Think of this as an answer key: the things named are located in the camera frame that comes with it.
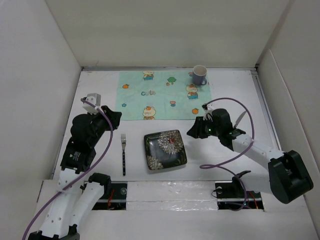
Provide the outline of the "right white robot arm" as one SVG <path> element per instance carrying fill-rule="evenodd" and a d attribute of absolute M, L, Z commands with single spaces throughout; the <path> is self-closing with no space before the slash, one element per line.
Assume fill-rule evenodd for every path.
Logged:
<path fill-rule="evenodd" d="M 233 176 L 231 191 L 237 197 L 243 197 L 249 191 L 264 192 L 272 194 L 283 204 L 289 204 L 314 187 L 298 152 L 284 152 L 254 140 L 232 124 L 224 108 L 207 110 L 205 116 L 198 116 L 187 135 L 194 139 L 217 137 L 224 147 L 267 170 L 267 175 L 254 175 L 244 170 Z"/>

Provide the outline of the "purple mug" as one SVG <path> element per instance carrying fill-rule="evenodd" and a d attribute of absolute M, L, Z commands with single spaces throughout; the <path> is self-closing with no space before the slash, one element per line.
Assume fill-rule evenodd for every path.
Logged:
<path fill-rule="evenodd" d="M 196 65 L 192 70 L 192 83 L 197 86 L 204 86 L 207 84 L 207 68 L 203 65 Z"/>

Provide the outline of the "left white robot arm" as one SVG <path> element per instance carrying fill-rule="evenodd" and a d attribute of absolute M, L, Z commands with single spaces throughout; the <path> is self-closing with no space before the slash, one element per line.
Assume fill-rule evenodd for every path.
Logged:
<path fill-rule="evenodd" d="M 78 240 L 79 227 L 100 198 L 112 191 L 111 178 L 93 173 L 87 183 L 82 183 L 96 165 L 95 146 L 105 132 L 111 134 L 120 125 L 122 113 L 106 105 L 94 107 L 93 112 L 77 115 L 72 120 L 71 137 L 62 160 L 55 195 L 35 214 L 32 222 L 48 208 L 39 230 L 23 234 L 24 240 Z"/>

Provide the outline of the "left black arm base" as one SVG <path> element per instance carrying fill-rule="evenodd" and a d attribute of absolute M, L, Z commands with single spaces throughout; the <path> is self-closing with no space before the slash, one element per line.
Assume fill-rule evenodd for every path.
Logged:
<path fill-rule="evenodd" d="M 113 181 L 108 195 L 102 196 L 92 208 L 94 211 L 122 211 L 127 208 L 128 183 Z"/>

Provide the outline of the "black floral square plate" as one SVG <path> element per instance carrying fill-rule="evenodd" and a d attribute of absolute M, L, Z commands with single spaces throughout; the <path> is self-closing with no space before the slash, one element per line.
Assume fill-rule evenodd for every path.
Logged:
<path fill-rule="evenodd" d="M 150 171 L 187 164 L 187 155 L 179 130 L 150 133 L 143 137 L 147 167 Z"/>

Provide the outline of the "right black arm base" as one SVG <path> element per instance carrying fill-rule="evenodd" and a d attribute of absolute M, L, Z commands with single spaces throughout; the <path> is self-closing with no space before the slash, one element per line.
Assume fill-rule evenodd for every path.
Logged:
<path fill-rule="evenodd" d="M 234 185 L 231 181 L 216 181 L 214 185 L 211 196 L 216 199 L 219 210 L 237 211 L 242 204 L 243 210 L 264 210 L 260 192 L 248 191 L 245 200 L 242 187 Z"/>

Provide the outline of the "green cartoon print cloth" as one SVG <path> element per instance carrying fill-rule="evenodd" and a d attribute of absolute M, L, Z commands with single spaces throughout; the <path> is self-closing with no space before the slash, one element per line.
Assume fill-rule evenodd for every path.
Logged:
<path fill-rule="evenodd" d="M 209 84 L 193 84 L 190 70 L 122 71 L 115 107 L 124 121 L 193 120 L 211 99 Z"/>

